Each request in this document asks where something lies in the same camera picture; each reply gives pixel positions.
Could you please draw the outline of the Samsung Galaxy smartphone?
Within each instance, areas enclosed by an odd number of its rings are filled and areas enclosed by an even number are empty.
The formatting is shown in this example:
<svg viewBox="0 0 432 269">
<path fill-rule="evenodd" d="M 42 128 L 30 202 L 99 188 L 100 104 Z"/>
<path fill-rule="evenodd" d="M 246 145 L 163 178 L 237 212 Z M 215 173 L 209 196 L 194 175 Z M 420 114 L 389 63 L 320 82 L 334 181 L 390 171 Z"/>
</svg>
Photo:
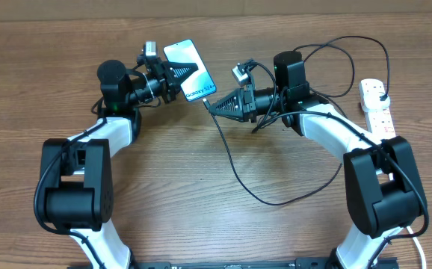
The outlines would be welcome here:
<svg viewBox="0 0 432 269">
<path fill-rule="evenodd" d="M 192 102 L 217 91 L 193 40 L 165 46 L 163 51 L 187 101 Z"/>
</svg>

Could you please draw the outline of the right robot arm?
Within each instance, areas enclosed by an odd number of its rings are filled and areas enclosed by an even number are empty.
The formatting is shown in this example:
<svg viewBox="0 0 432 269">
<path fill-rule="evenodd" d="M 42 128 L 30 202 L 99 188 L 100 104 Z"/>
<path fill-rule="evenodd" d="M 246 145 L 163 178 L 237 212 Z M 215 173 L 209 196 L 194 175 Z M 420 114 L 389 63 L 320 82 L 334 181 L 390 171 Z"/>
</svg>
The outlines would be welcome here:
<svg viewBox="0 0 432 269">
<path fill-rule="evenodd" d="M 281 52 L 274 57 L 274 86 L 258 90 L 250 73 L 255 61 L 233 69 L 240 87 L 213 104 L 204 105 L 212 117 L 255 122 L 264 128 L 277 119 L 300 136 L 322 145 L 339 159 L 345 173 L 345 193 L 353 225 L 345 240 L 327 258 L 298 258 L 297 268 L 397 268 L 395 258 L 380 254 L 417 217 L 428 228 L 428 204 L 407 140 L 379 139 L 339 114 L 327 97 L 311 93 L 302 55 Z"/>
</svg>

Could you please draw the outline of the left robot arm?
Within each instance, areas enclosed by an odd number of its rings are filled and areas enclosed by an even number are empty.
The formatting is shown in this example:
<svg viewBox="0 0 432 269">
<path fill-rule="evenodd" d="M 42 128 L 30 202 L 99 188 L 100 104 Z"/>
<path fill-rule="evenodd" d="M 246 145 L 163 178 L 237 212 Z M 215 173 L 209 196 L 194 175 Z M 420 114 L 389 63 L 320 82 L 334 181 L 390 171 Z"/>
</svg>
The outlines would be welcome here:
<svg viewBox="0 0 432 269">
<path fill-rule="evenodd" d="M 182 83 L 199 69 L 196 63 L 147 55 L 139 55 L 137 65 L 146 72 L 128 69 L 118 60 L 100 64 L 97 77 L 102 98 L 92 107 L 96 124 L 72 137 L 43 143 L 34 215 L 46 231 L 73 238 L 87 255 L 90 268 L 138 266 L 111 221 L 111 159 L 136 141 L 140 109 L 154 99 L 175 100 Z"/>
</svg>

